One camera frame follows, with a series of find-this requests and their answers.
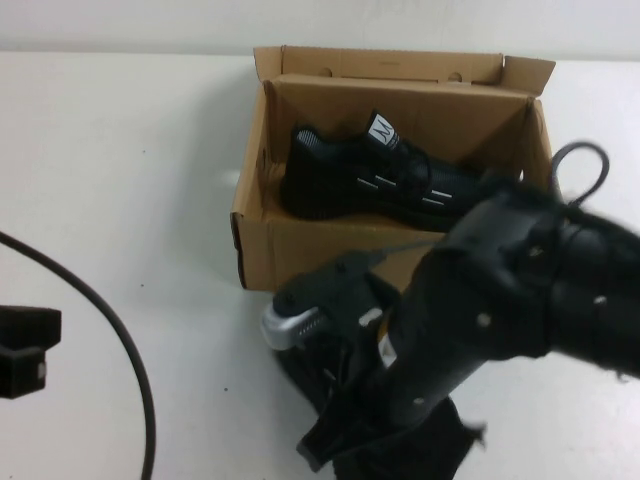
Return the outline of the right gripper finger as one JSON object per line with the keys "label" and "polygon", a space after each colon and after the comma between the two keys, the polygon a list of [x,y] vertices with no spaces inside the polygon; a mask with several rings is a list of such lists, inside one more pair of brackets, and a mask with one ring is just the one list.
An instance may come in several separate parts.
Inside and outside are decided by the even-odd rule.
{"label": "right gripper finger", "polygon": [[396,435],[400,428],[361,399],[330,399],[297,444],[309,465],[325,465]]}

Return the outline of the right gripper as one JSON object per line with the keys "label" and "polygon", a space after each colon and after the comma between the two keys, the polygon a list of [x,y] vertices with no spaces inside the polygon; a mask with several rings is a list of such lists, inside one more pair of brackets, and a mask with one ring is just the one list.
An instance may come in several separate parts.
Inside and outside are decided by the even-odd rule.
{"label": "right gripper", "polygon": [[556,200],[481,201],[419,262],[388,323],[397,358],[380,384],[389,416],[426,416],[487,361],[540,358],[554,347],[548,269]]}

